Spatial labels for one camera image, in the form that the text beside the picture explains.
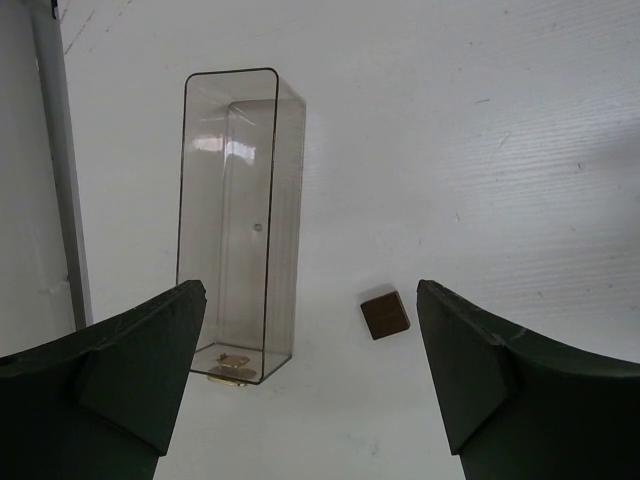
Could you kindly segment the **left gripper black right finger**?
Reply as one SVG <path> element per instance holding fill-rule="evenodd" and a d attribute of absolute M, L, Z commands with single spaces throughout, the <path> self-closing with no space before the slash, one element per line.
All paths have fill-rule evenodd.
<path fill-rule="evenodd" d="M 433 280 L 418 284 L 417 313 L 466 478 L 638 478 L 638 364 L 545 337 Z"/>

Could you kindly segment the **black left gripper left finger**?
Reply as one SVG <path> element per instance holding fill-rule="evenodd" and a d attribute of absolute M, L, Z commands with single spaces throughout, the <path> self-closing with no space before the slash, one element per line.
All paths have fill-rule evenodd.
<path fill-rule="evenodd" d="M 201 281 L 1 360 L 4 479 L 151 479 L 206 307 Z"/>

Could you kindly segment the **dark brown wood cube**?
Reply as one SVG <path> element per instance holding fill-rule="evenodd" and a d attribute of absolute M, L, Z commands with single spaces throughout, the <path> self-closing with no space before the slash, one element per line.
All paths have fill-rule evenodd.
<path fill-rule="evenodd" d="M 404 332 L 411 326 L 398 291 L 368 299 L 360 305 L 360 310 L 374 341 Z"/>

